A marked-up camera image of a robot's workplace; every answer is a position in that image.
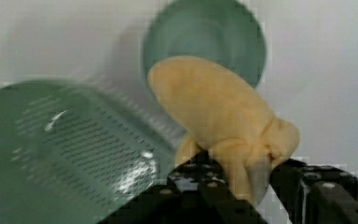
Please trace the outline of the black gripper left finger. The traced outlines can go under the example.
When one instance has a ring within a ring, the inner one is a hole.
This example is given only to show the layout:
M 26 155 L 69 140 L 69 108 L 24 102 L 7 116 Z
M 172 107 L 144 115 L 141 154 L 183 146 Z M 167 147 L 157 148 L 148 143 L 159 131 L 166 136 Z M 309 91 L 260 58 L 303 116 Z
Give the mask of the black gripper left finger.
M 223 168 L 201 151 L 98 224 L 266 224 L 229 191 Z

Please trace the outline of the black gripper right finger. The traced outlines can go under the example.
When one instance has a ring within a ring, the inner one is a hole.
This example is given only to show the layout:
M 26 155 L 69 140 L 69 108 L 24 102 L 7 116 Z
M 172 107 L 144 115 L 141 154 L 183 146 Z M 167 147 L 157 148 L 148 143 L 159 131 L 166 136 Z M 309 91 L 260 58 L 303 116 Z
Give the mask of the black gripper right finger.
M 290 159 L 269 183 L 292 224 L 358 224 L 358 178 L 349 172 Z

